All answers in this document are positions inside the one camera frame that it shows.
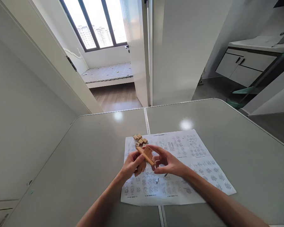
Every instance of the table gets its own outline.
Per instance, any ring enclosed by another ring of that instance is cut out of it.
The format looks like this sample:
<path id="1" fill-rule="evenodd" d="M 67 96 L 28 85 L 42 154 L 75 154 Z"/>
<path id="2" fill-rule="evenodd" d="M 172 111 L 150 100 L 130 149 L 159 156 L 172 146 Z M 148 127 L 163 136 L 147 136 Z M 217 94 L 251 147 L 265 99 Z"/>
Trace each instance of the table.
<path id="1" fill-rule="evenodd" d="M 265 222 L 284 224 L 284 144 L 224 101 L 206 99 L 78 117 L 6 226 L 75 226 L 121 169 L 125 137 L 189 129 L 235 187 L 232 197 Z M 179 223 L 224 226 L 206 203 L 138 207 L 119 201 L 107 225 Z"/>

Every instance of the sink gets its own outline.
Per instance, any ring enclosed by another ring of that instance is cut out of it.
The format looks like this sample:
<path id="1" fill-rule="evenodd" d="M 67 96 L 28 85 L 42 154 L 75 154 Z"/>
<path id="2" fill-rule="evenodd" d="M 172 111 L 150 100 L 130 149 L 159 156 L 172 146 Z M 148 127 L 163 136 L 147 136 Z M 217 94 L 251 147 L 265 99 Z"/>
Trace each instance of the sink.
<path id="1" fill-rule="evenodd" d="M 257 36 L 254 39 L 231 42 L 228 46 L 284 53 L 284 44 L 277 44 L 282 37 L 283 36 Z"/>

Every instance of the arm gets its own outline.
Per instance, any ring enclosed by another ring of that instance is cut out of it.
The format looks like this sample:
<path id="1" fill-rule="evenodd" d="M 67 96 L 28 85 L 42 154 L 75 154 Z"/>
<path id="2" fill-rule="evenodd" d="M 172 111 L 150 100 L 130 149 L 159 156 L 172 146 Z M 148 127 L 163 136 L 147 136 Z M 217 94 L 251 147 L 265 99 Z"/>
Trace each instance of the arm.
<path id="1" fill-rule="evenodd" d="M 140 155 L 138 151 L 129 153 L 121 171 L 84 214 L 78 222 L 77 227 L 102 226 L 110 208 L 120 196 L 121 188 L 126 180 L 128 180 L 133 173 L 137 176 L 144 171 L 146 167 L 146 162 L 144 160 L 144 156 Z"/>
<path id="2" fill-rule="evenodd" d="M 153 167 L 154 173 L 170 173 L 182 177 L 211 205 L 228 226 L 268 227 L 256 215 L 204 180 L 171 153 L 158 146 L 147 146 L 159 154 L 153 157 L 153 161 L 156 162 L 155 168 Z"/>

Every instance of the instruction sheet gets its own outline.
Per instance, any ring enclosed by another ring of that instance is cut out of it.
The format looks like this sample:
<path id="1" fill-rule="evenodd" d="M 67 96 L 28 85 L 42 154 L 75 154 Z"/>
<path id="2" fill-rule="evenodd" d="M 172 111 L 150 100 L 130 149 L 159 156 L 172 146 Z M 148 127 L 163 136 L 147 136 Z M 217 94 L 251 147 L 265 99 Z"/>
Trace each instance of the instruction sheet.
<path id="1" fill-rule="evenodd" d="M 211 156 L 196 131 L 176 131 L 144 135 L 149 144 L 172 153 L 206 181 L 227 195 L 236 193 L 224 172 Z M 133 137 L 125 139 L 124 161 L 135 151 Z M 122 187 L 121 202 L 138 206 L 183 205 L 204 203 L 203 198 L 182 178 L 168 174 L 154 174 L 149 163 L 139 176 L 134 175 Z"/>

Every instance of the window frame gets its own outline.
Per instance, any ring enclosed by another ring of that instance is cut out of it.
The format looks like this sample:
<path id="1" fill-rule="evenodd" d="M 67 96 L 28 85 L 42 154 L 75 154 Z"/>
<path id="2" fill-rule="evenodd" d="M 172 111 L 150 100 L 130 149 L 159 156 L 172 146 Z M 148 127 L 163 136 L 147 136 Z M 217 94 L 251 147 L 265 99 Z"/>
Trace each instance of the window frame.
<path id="1" fill-rule="evenodd" d="M 84 15 L 84 18 L 86 20 L 87 26 L 88 26 L 88 28 L 89 28 L 89 30 L 91 32 L 91 36 L 92 36 L 92 38 L 93 38 L 93 40 L 95 42 L 95 45 L 96 45 L 95 48 L 87 49 L 85 47 L 85 44 L 84 44 L 84 42 L 83 42 L 83 40 L 82 40 L 82 38 L 81 38 L 81 36 L 80 36 L 80 34 L 78 32 L 77 27 L 75 26 L 75 23 L 74 23 L 74 21 L 72 19 L 72 16 L 70 15 L 67 7 L 66 7 L 66 4 L 65 4 L 64 0 L 60 0 L 60 3 L 61 3 L 61 5 L 62 5 L 62 7 L 63 7 L 63 9 L 64 9 L 64 11 L 65 11 L 65 13 L 66 13 L 66 15 L 67 15 L 67 17 L 68 17 L 68 19 L 69 19 L 69 21 L 70 21 L 70 23 L 71 23 L 71 25 L 72 25 L 72 27 L 73 27 L 73 29 L 74 29 L 74 31 L 75 31 L 75 33 L 76 33 L 76 35 L 77 35 L 77 37 L 78 37 L 78 39 L 79 39 L 79 41 L 80 41 L 80 43 L 81 43 L 81 45 L 82 45 L 82 47 L 83 47 L 85 52 L 91 52 L 91 51 L 96 51 L 96 50 L 101 50 L 101 49 L 107 49 L 107 48 L 118 47 L 118 46 L 126 46 L 127 45 L 127 42 L 123 42 L 123 43 L 119 43 L 119 44 L 116 43 L 116 39 L 115 39 L 114 32 L 113 32 L 113 27 L 111 25 L 109 13 L 108 13 L 108 8 L 107 8 L 107 5 L 106 5 L 106 0 L 101 0 L 102 6 L 103 6 L 103 10 L 104 10 L 104 13 L 105 13 L 105 17 L 106 17 L 106 21 L 107 21 L 107 25 L 108 25 L 108 29 L 109 29 L 109 32 L 110 32 L 111 40 L 113 42 L 113 46 L 100 48 L 98 40 L 97 40 L 95 32 L 94 32 L 94 29 L 92 28 L 89 16 L 87 14 L 85 5 L 83 3 L 83 0 L 77 0 L 77 1 L 79 2 L 79 5 L 80 5 L 81 10 L 83 12 L 83 15 Z"/>

